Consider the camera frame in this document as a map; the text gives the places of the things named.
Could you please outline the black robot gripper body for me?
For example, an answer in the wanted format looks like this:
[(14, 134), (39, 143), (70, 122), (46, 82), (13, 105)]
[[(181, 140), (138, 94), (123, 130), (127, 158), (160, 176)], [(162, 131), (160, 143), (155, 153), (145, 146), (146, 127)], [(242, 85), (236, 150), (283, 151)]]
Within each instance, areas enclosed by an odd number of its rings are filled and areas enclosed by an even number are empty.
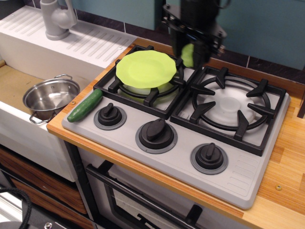
[(163, 5), (163, 23), (169, 29), (187, 33), (191, 42), (205, 42), (213, 54), (220, 54), (227, 34), (216, 22), (219, 11), (227, 4), (220, 0), (181, 0), (180, 5)]

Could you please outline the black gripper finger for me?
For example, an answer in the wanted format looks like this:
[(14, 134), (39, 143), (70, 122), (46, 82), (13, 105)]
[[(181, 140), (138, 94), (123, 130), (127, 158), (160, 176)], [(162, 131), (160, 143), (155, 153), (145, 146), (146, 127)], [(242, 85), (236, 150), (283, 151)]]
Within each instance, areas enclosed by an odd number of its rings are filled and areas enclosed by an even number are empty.
[(209, 46), (205, 42), (197, 40), (193, 48), (193, 67), (202, 67), (205, 63), (209, 62), (210, 56)]
[(190, 43), (187, 33), (170, 28), (171, 46), (175, 57), (182, 59), (183, 48)]

